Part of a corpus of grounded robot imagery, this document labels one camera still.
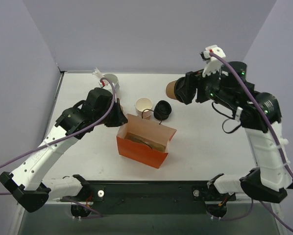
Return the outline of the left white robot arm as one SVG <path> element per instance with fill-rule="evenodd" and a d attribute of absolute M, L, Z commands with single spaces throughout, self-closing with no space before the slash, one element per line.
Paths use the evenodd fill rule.
<path fill-rule="evenodd" d="M 85 100 L 63 111 L 37 150 L 11 172 L 0 175 L 1 184 L 27 211 L 35 212 L 48 200 L 74 197 L 84 201 L 89 184 L 80 175 L 46 180 L 59 158 L 97 125 L 120 127 L 128 122 L 115 91 L 94 88 Z"/>

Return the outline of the orange paper takeout bag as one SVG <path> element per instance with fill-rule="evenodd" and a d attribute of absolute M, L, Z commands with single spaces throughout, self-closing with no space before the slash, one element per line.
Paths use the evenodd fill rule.
<path fill-rule="evenodd" d="M 116 136 L 119 154 L 159 169 L 169 154 L 168 145 L 177 130 L 132 114 L 127 114 L 126 118 L 128 123 L 119 128 Z M 166 147 L 166 151 L 160 152 L 147 145 L 126 140 L 124 137 L 127 132 L 162 144 Z"/>

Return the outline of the brown pulp cup carrier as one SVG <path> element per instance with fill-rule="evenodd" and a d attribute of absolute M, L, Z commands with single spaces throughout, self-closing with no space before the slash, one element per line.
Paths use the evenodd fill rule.
<path fill-rule="evenodd" d="M 141 136 L 132 134 L 127 132 L 125 137 L 126 140 L 130 140 L 132 142 L 135 143 L 140 143 L 140 144 L 144 144 L 147 145 L 149 148 L 160 151 L 160 152 L 165 152 L 166 151 L 166 147 L 162 144 L 156 143 L 154 141 L 151 141 L 149 139 L 143 138 Z"/>

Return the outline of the single brown paper cup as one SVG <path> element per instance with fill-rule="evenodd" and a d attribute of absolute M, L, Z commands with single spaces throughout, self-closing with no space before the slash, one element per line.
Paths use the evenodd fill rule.
<path fill-rule="evenodd" d="M 174 92 L 174 87 L 175 87 L 176 82 L 177 82 L 177 80 L 172 81 L 172 82 L 168 83 L 166 86 L 166 96 L 170 99 L 173 99 L 173 100 L 177 100 L 177 97 Z"/>

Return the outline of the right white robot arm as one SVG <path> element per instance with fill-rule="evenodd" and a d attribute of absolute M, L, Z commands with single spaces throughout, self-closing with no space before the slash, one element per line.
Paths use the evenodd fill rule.
<path fill-rule="evenodd" d="M 284 151 L 288 143 L 282 137 L 282 115 L 277 98 L 259 92 L 246 80 L 247 65 L 232 61 L 206 75 L 191 71 L 170 83 L 173 98 L 184 104 L 211 100 L 232 113 L 246 132 L 256 166 L 238 177 L 219 174 L 207 187 L 207 194 L 217 200 L 226 193 L 244 193 L 258 201 L 280 203 L 293 189 L 293 176 Z"/>

